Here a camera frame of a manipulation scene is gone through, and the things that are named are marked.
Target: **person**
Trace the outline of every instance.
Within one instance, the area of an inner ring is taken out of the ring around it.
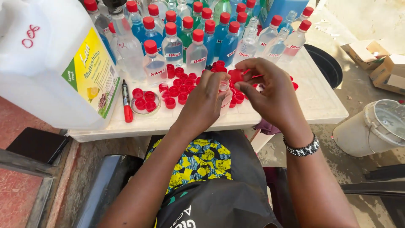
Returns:
[[[235,67],[250,70],[235,88],[284,135],[288,188],[300,226],[359,227],[289,75],[262,58]],[[230,93],[218,93],[224,78],[230,76],[204,71],[168,133],[152,137],[144,164],[109,207],[100,228],[281,227],[268,203],[260,161],[243,133],[204,132],[219,118]],[[256,83],[265,86],[262,93],[252,86]]]

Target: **patterned fabric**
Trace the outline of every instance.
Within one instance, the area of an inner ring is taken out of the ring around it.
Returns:
[[[160,141],[153,145],[145,161]],[[230,151],[215,140],[196,139],[187,146],[175,165],[166,194],[188,183],[214,178],[232,180]]]

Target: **hand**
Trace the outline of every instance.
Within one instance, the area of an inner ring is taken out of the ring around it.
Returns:
[[[222,101],[230,95],[229,90],[218,93],[220,82],[225,78],[230,79],[230,75],[225,72],[204,71],[200,83],[188,96],[174,123],[185,133],[185,137],[193,140],[218,119]]]
[[[246,94],[252,107],[267,122],[279,128],[284,135],[292,129],[310,130],[287,72],[263,58],[246,59],[237,63],[235,68],[242,71],[250,69],[243,77],[244,82],[235,83],[235,88]],[[256,83],[265,86],[262,93],[252,86]]]

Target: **concrete floor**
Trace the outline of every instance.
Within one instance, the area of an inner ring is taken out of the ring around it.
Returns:
[[[341,48],[344,44],[357,39],[327,10],[315,11],[310,21],[313,26],[308,31],[307,43],[314,45],[332,55],[341,65],[343,70],[343,83],[335,92],[349,112],[349,117],[354,116],[370,102],[380,99],[400,100],[404,96],[375,88],[368,77],[368,72],[356,64]],[[314,25],[324,19],[330,23]],[[330,33],[339,34],[334,39],[327,33],[316,30],[315,26],[331,27]],[[405,163],[405,149],[399,148],[381,154],[353,157],[343,152],[331,138],[332,131],[337,125],[316,124],[311,125],[312,130],[318,135],[321,149],[329,166],[340,184],[366,182],[363,174],[375,170],[378,166],[388,166]],[[286,167],[286,148],[282,135],[275,135],[258,153],[263,166]],[[348,195],[349,202],[358,218],[362,228],[390,228],[395,227],[379,197]]]

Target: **white plastic table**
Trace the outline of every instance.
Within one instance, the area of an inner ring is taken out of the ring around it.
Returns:
[[[288,72],[294,78],[294,82],[298,84],[299,88],[296,94],[308,123],[336,124],[349,116],[304,47],[289,65],[278,64],[278,66]],[[134,88],[139,87],[139,84],[128,78],[125,78],[125,81],[130,93]],[[171,85],[173,85],[173,79],[169,81],[169,86]],[[151,90],[159,94],[158,88],[144,89],[145,85],[142,85],[141,88],[144,91]],[[165,134],[176,121],[183,107],[177,103],[177,98],[175,100],[176,108],[173,110],[167,109],[163,103],[154,115],[138,116],[134,114],[132,123],[125,122],[123,103],[119,100],[106,129],[96,131],[69,130],[68,134],[78,142]],[[219,118],[207,131],[254,127],[260,120],[260,115],[245,99],[242,104],[230,108],[228,113]],[[258,152],[271,137],[257,132],[250,139],[254,150]]]

